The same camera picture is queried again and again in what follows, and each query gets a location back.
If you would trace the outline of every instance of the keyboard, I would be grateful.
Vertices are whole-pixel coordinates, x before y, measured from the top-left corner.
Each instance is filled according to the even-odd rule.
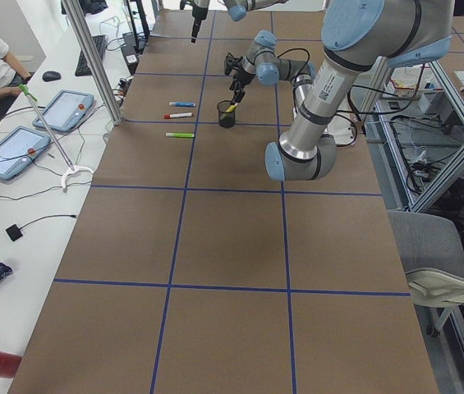
[[[108,36],[105,34],[94,35],[93,37],[94,46],[99,51],[100,60],[103,60],[103,55],[106,53],[106,48],[108,47]],[[85,60],[85,55],[80,51],[78,57],[78,64],[76,65],[75,76],[90,76],[91,70],[87,65],[87,60]]]

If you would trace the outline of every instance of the green clip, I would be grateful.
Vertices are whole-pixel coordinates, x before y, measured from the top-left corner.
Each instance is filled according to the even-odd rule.
[[[18,87],[22,92],[24,92],[26,96],[31,96],[34,101],[38,101],[38,99],[33,94],[29,93],[29,88],[27,87],[27,85],[19,84]]]

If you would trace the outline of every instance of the gray chair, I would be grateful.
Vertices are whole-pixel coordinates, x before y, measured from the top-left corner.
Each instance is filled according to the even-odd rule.
[[[453,222],[424,213],[388,211],[412,300],[443,308],[427,329],[436,337],[453,307],[464,305],[464,252]]]

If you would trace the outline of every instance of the white table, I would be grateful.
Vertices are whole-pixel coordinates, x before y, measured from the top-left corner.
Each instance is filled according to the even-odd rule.
[[[91,28],[92,34],[98,34],[98,27]],[[114,38],[113,31],[103,25],[103,34]],[[75,77],[75,67],[80,52],[72,28],[62,36],[53,53],[42,63],[29,83],[30,92],[45,105],[61,89],[70,89],[91,93],[95,97],[94,106],[102,104],[92,76]],[[120,78],[129,76],[120,51],[106,51],[103,60],[111,86],[114,88]],[[47,70],[59,71],[62,78],[58,81],[43,82],[42,74]],[[29,107],[24,96],[17,99],[11,111]],[[16,112],[0,123],[0,140],[17,126],[31,126],[35,118],[34,111]],[[79,164],[95,169],[102,157],[105,143],[103,135],[111,128],[111,119],[105,107],[100,108],[81,128],[85,144]],[[63,148],[76,163],[82,145],[77,131],[61,139]],[[40,154],[36,162],[62,174],[67,169],[62,156],[54,145]],[[81,172],[68,178],[67,184],[88,182],[91,175]],[[48,189],[60,184],[60,177],[49,171],[30,165],[23,173],[9,182],[0,181],[0,195],[19,197]],[[12,267],[13,274],[0,283],[0,350],[23,355],[33,331],[45,296],[53,280],[54,273],[67,246],[76,220],[73,218],[49,218],[34,223],[24,230],[24,236],[12,242],[5,229],[13,223],[21,226],[42,216],[51,214],[79,214],[89,190],[86,186],[71,186],[64,193],[61,188],[53,191],[10,201],[0,199],[0,261]],[[0,378],[0,394],[7,392],[11,379]]]

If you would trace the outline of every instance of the hand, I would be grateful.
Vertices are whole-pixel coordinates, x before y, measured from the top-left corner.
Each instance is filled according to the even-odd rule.
[[[18,97],[21,94],[21,89],[18,86],[12,86],[11,88],[8,88],[8,89],[9,89],[8,93],[10,96]]]

